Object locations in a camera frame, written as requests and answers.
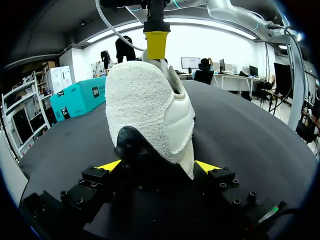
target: cable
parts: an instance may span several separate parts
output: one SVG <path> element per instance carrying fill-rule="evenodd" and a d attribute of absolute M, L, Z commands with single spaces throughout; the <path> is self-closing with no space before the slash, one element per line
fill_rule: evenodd
<path fill-rule="evenodd" d="M 295 45 L 296 45 L 296 47 L 297 47 L 297 49 L 298 49 L 298 52 L 299 52 L 299 56 L 300 56 L 300 61 L 301 61 L 301 64 L 302 64 L 302 67 L 303 67 L 303 69 L 306 69 L 305 68 L 305 65 L 304 65 L 304 60 L 303 60 L 303 58 L 302 58 L 302 52 L 301 52 L 301 49 L 300 49 L 300 47 L 299 47 L 299 44 L 298 44 L 298 42 L 296 41 L 296 39 L 294 38 L 294 36 L 288 31 L 288 29 L 290 28 L 291 26 L 286 26 L 285 28 L 284 28 L 284 34 L 286 34 L 286 33 L 288 33 L 290 36 L 291 36 L 291 38 L 293 39 L 293 41 L 294 41 L 294 43 L 295 43 Z M 291 87 L 290 87 L 290 90 L 289 90 L 289 92 L 287 93 L 287 95 L 283 98 L 283 100 L 278 104 L 278 105 L 276 105 L 273 109 L 271 109 L 270 111 L 269 111 L 269 113 L 271 113 L 273 110 L 275 110 L 277 107 L 279 107 L 285 100 L 286 100 L 286 98 L 289 96 L 289 94 L 290 94 L 290 92 L 291 92 L 291 89 L 293 89 L 293 85 L 294 85 L 294 78 L 293 78 L 293 76 L 291 76 L 291 80 L 292 80 L 292 83 L 291 83 Z M 302 80 L 303 80 L 303 93 L 305 94 L 306 93 L 306 76 L 305 76 L 305 74 L 302 74 Z"/>
<path fill-rule="evenodd" d="M 109 29 L 111 29 L 115 35 L 117 35 L 122 41 L 124 41 L 126 44 L 128 44 L 130 47 L 134 48 L 134 49 L 137 49 L 139 51 L 144 51 L 145 49 L 142 49 L 142 48 L 139 48 L 139 47 L 136 47 L 134 46 L 131 42 L 129 42 L 128 40 L 126 40 L 119 32 L 117 32 L 117 30 L 115 30 L 115 28 L 110 24 L 110 22 L 106 19 L 104 13 L 102 12 L 101 10 L 101 7 L 100 7 L 100 3 L 99 3 L 99 0 L 95 0 L 95 6 L 96 6 L 96 10 L 98 11 L 102 21 L 105 23 L 105 25 L 107 25 L 107 27 Z"/>
<path fill-rule="evenodd" d="M 268 60 L 268 78 L 267 78 L 267 81 L 269 82 L 269 79 L 270 79 L 270 61 L 269 61 L 268 45 L 266 45 L 266 53 L 267 53 L 267 60 Z"/>
<path fill-rule="evenodd" d="M 277 107 L 279 107 L 279 106 L 287 99 L 287 97 L 289 96 L 289 94 L 290 94 L 290 92 L 291 92 L 291 89 L 292 89 L 292 85 L 291 85 L 290 90 L 289 90 L 289 92 L 287 93 L 287 95 L 282 99 L 282 101 L 281 101 L 278 105 L 276 105 L 274 108 L 272 108 L 272 109 L 269 111 L 269 113 L 271 113 L 273 110 L 275 110 Z"/>
<path fill-rule="evenodd" d="M 291 27 L 291 26 L 285 27 L 285 28 L 284 28 L 284 32 L 285 32 L 285 33 L 287 32 L 287 33 L 291 36 L 291 38 L 293 39 L 293 41 L 294 41 L 294 43 L 295 43 L 295 45 L 296 45 L 296 48 L 298 49 L 298 52 L 299 52 L 300 61 L 301 61 L 301 65 L 302 65 L 302 67 L 303 67 L 303 70 L 306 71 L 306 67 L 305 67 L 305 64 L 304 64 L 304 59 L 303 59 L 303 57 L 302 57 L 302 52 L 301 52 L 301 49 L 300 49 L 300 47 L 299 47 L 299 44 L 298 44 L 297 40 L 294 38 L 294 36 L 288 31 L 288 29 L 289 29 L 290 27 Z M 305 74 L 305 73 L 302 74 L 302 80 L 303 80 L 303 88 L 304 88 L 304 89 L 303 89 L 303 93 L 306 94 L 306 74 Z"/>

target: white sneaker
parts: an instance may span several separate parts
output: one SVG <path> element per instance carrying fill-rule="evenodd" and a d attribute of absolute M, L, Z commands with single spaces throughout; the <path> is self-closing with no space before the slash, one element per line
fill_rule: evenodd
<path fill-rule="evenodd" d="M 105 85 L 109 131 L 116 146 L 121 128 L 136 128 L 162 157 L 180 164 L 193 179 L 195 113 L 172 66 L 168 72 L 170 84 L 150 63 L 129 61 L 114 66 Z"/>

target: white wall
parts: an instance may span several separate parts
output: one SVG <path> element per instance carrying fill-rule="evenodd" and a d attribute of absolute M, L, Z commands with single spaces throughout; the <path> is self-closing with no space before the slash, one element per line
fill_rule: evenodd
<path fill-rule="evenodd" d="M 72 62 L 75 82 L 91 79 L 92 73 L 88 72 L 87 62 L 85 60 L 84 51 L 82 49 L 72 48 Z"/>
<path fill-rule="evenodd" d="M 60 66 L 69 66 L 70 67 L 70 75 L 72 83 L 76 83 L 75 79 L 75 71 L 74 71 L 74 63 L 72 58 L 72 49 L 66 51 L 63 55 L 59 57 Z"/>
<path fill-rule="evenodd" d="M 170 28 L 171 32 L 166 41 L 165 58 L 168 60 L 168 64 L 176 70 L 188 72 L 187 69 L 182 69 L 181 58 L 212 58 L 214 62 L 224 59 L 226 64 L 236 65 L 238 72 L 242 70 L 242 67 L 251 65 L 258 68 L 259 75 L 266 75 L 267 61 L 265 59 L 264 43 L 255 43 L 243 36 L 209 27 L 171 25 Z M 135 46 L 143 49 L 147 48 L 147 41 L 142 28 L 124 32 L 122 35 L 129 36 Z M 104 50 L 108 50 L 115 63 L 118 61 L 116 58 L 117 39 L 117 36 L 111 36 L 86 47 L 84 50 L 73 49 L 78 52 L 78 54 L 72 54 L 76 82 L 79 79 L 92 78 L 91 64 L 101 61 L 100 53 Z M 272 75 L 275 52 L 271 46 L 268 46 L 268 51 L 270 75 Z M 142 55 L 142 52 L 138 50 L 135 50 L 135 53 L 136 57 Z"/>

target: office chair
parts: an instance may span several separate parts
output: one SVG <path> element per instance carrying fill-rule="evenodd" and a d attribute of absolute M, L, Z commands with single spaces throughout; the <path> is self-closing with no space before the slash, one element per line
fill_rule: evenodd
<path fill-rule="evenodd" d="M 214 71 L 195 71 L 194 80 L 211 85 L 211 80 L 214 76 Z"/>
<path fill-rule="evenodd" d="M 313 108 L 311 109 L 312 115 L 315 116 L 316 121 L 320 117 L 320 101 L 315 99 Z M 315 134 L 316 124 L 308 118 L 308 126 L 303 123 L 303 117 L 298 122 L 295 132 L 306 142 L 306 144 L 311 143 L 316 140 L 317 134 Z"/>

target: desk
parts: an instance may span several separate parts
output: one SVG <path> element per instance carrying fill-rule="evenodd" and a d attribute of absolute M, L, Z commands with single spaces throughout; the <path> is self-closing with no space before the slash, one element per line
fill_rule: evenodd
<path fill-rule="evenodd" d="M 236 79 L 238 80 L 238 93 L 240 94 L 241 93 L 241 86 L 240 86 L 240 80 L 245 80 L 246 81 L 246 84 L 248 86 L 248 89 L 249 89 L 249 94 L 250 94 L 250 97 L 252 98 L 252 88 L 253 88 L 253 82 L 265 82 L 263 80 L 260 80 L 259 78 L 251 78 L 251 77 L 246 77 L 246 76 L 239 76 L 239 75 L 232 75 L 232 74 L 214 74 L 213 75 L 213 78 L 214 78 L 214 81 L 215 81 L 215 84 L 216 86 L 219 88 L 219 85 L 218 85 L 218 81 L 216 79 L 216 76 L 219 76 L 221 77 L 221 89 L 223 90 L 224 89 L 224 81 L 225 81 L 225 78 L 227 79 Z"/>
<path fill-rule="evenodd" d="M 191 74 L 180 74 L 178 75 L 179 79 L 181 81 L 184 81 L 184 80 L 193 80 L 193 77 Z"/>
<path fill-rule="evenodd" d="M 275 106 L 277 106 L 278 104 L 278 99 L 280 99 L 281 101 L 284 99 L 284 97 L 282 95 L 279 95 L 279 94 L 275 94 L 275 91 L 274 90 L 266 90 L 266 89 L 262 89 L 267 95 L 271 95 L 275 98 Z M 289 102 L 287 99 L 285 99 L 283 101 L 285 104 L 288 104 L 290 107 L 292 106 L 292 103 Z M 270 109 L 271 109 L 271 104 L 272 104 L 272 100 L 269 102 L 269 110 L 268 112 L 270 113 Z M 273 115 L 275 115 L 276 113 L 276 108 L 274 109 L 273 111 Z"/>
<path fill-rule="evenodd" d="M 301 111 L 301 114 L 305 117 L 307 117 L 309 120 L 311 120 L 315 125 L 316 127 L 320 130 L 320 121 L 313 115 L 308 115 L 306 111 L 302 110 Z"/>
<path fill-rule="evenodd" d="M 219 84 L 218 84 L 218 81 L 217 81 L 217 78 L 216 77 L 221 77 L 221 86 L 219 87 Z M 192 80 L 193 77 L 191 74 L 180 74 L 178 75 L 178 77 L 180 78 L 181 81 L 184 81 L 184 80 Z M 248 86 L 248 89 L 249 89 L 249 94 L 250 94 L 250 97 L 252 98 L 252 88 L 253 88 L 253 82 L 262 82 L 264 83 L 265 81 L 263 80 L 260 80 L 259 78 L 251 78 L 251 77 L 246 77 L 246 76 L 239 76 L 239 75 L 232 75 L 232 74 L 214 74 L 213 75 L 213 78 L 211 80 L 211 85 L 214 85 L 214 82 L 215 82 L 215 85 L 219 88 L 219 89 L 224 89 L 224 81 L 225 81 L 225 78 L 227 79 L 235 79 L 235 80 L 238 80 L 238 94 L 241 93 L 241 86 L 240 86 L 240 80 L 246 80 L 246 84 Z"/>

